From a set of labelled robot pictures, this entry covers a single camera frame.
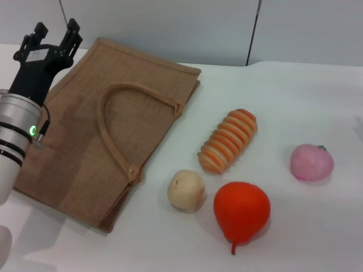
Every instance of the green led light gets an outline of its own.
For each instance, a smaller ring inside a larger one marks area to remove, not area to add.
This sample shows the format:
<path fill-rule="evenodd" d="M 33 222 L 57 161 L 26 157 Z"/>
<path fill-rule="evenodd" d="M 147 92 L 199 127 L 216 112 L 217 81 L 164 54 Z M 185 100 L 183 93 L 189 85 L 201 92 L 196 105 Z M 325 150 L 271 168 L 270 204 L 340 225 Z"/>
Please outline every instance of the green led light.
<path fill-rule="evenodd" d="M 32 127 L 29 129 L 30 135 L 34 136 L 34 135 L 35 135 L 35 131 L 36 131 L 36 126 L 32 126 Z"/>

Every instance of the bag handle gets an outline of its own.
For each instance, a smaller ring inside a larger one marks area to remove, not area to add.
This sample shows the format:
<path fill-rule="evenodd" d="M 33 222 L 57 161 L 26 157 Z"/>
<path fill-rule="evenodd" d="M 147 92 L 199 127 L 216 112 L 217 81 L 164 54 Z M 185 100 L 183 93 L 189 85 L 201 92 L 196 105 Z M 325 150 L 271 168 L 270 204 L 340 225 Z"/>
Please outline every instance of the bag handle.
<path fill-rule="evenodd" d="M 137 91 L 141 91 L 147 95 L 150 95 L 161 102 L 164 102 L 167 105 L 170 105 L 175 108 L 175 118 L 178 118 L 182 113 L 182 106 L 175 101 L 168 99 L 162 96 L 159 92 L 154 91 L 153 89 L 146 87 L 140 83 L 136 82 L 121 82 L 116 83 L 113 85 L 108 86 L 105 88 L 97 101 L 96 106 L 96 117 L 97 117 L 97 124 L 98 128 L 101 133 L 102 140 L 106 145 L 106 148 L 111 153 L 113 158 L 115 159 L 116 163 L 121 167 L 121 169 L 126 173 L 129 183 L 135 185 L 143 180 L 144 173 L 141 171 L 141 165 L 130 165 L 126 159 L 122 156 L 122 154 L 118 151 L 116 145 L 114 144 L 113 140 L 111 139 L 105 119 L 104 119 L 104 111 L 105 105 L 108 99 L 113 95 L 115 92 L 124 91 L 127 89 L 134 89 Z"/>

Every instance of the burlap tote bag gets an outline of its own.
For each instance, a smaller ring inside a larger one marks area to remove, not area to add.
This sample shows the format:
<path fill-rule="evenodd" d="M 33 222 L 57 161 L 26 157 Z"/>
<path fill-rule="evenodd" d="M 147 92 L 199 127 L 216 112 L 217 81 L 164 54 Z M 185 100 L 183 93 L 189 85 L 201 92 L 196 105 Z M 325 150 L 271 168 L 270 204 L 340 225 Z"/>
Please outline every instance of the burlap tote bag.
<path fill-rule="evenodd" d="M 97 40 L 48 95 L 52 123 L 43 147 L 29 149 L 15 189 L 111 232 L 200 73 Z"/>

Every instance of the white wall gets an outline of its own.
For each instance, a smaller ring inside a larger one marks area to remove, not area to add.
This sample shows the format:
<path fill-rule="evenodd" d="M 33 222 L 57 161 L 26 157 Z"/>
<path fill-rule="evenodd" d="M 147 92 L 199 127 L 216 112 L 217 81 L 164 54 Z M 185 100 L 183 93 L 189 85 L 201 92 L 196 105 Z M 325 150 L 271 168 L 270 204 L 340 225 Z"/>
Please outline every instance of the white wall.
<path fill-rule="evenodd" d="M 175 62 L 245 65 L 258 0 L 62 0 L 81 47 L 106 37 Z"/>
<path fill-rule="evenodd" d="M 250 64 L 363 66 L 363 0 L 263 0 Z"/>
<path fill-rule="evenodd" d="M 43 43 L 61 42 L 66 24 L 58 0 L 0 0 L 0 43 L 21 44 L 38 22 L 49 30 Z"/>
<path fill-rule="evenodd" d="M 89 48 L 106 37 L 175 62 L 246 63 L 259 0 L 62 0 Z M 250 64 L 363 66 L 363 0 L 263 0 Z M 0 43 L 20 44 L 42 21 L 45 43 L 66 23 L 59 0 L 0 0 Z"/>

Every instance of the plastic food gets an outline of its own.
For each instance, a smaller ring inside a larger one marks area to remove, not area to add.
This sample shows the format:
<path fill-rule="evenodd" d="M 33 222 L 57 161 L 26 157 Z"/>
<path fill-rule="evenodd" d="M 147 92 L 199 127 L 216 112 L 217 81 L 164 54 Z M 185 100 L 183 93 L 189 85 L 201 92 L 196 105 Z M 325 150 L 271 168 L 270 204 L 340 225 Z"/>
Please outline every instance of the plastic food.
<path fill-rule="evenodd" d="M 203 198 L 204 182 L 195 172 L 181 170 L 175 174 L 168 187 L 170 203 L 181 210 L 195 211 Z"/>
<path fill-rule="evenodd" d="M 225 238 L 232 242 L 232 254 L 238 244 L 249 242 L 267 223 L 270 201 L 256 185 L 231 182 L 219 189 L 214 198 L 214 213 Z"/>
<path fill-rule="evenodd" d="M 302 181 L 318 181 L 328 177 L 334 168 L 334 160 L 324 146 L 303 144 L 291 155 L 291 173 Z"/>
<path fill-rule="evenodd" d="M 244 109 L 228 114 L 198 153 L 203 170 L 222 174 L 257 132 L 256 117 Z"/>

